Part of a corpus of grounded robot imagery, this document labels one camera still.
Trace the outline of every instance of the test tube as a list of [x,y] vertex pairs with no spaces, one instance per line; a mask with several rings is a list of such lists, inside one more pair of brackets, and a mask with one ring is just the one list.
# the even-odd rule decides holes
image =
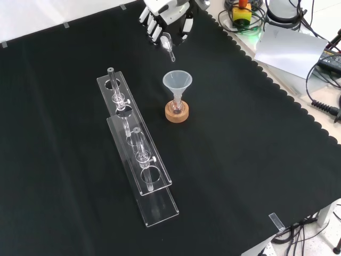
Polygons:
[[134,140],[136,142],[136,147],[137,147],[136,160],[140,163],[140,167],[143,168],[142,172],[144,175],[144,181],[147,184],[148,191],[153,191],[154,187],[153,187],[153,182],[152,182],[150,170],[149,170],[150,155],[144,148],[143,135],[141,133],[140,128],[138,127],[133,128],[133,134],[134,134]]
[[125,109],[126,105],[124,103],[124,95],[119,92],[117,80],[115,77],[115,72],[113,68],[108,68],[108,75],[110,78],[111,87],[113,90],[112,100],[116,105],[117,110],[122,111]]

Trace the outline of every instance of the black fabric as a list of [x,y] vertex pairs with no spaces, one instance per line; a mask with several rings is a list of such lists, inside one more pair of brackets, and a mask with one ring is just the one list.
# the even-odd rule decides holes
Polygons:
[[[138,23],[143,2],[0,50],[0,255],[240,255],[341,197],[340,146],[205,12],[176,62]],[[123,72],[180,215],[146,228],[96,78]],[[172,124],[162,85],[193,77]]]

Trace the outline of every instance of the plastic funnel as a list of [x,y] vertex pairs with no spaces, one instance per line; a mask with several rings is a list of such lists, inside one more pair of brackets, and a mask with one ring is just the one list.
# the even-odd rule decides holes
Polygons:
[[186,71],[173,70],[164,76],[163,82],[174,93],[174,96],[180,96],[191,85],[192,76]]

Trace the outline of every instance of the white wall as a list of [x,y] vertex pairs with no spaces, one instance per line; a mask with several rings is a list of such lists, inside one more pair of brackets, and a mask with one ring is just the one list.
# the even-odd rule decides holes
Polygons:
[[0,0],[0,42],[132,1],[134,0]]

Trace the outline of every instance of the power adapter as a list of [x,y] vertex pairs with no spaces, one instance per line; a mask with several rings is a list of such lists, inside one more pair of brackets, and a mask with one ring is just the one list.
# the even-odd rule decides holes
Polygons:
[[341,75],[341,56],[336,55],[337,52],[333,52],[329,49],[325,49],[320,57],[318,66],[327,71],[335,72]]

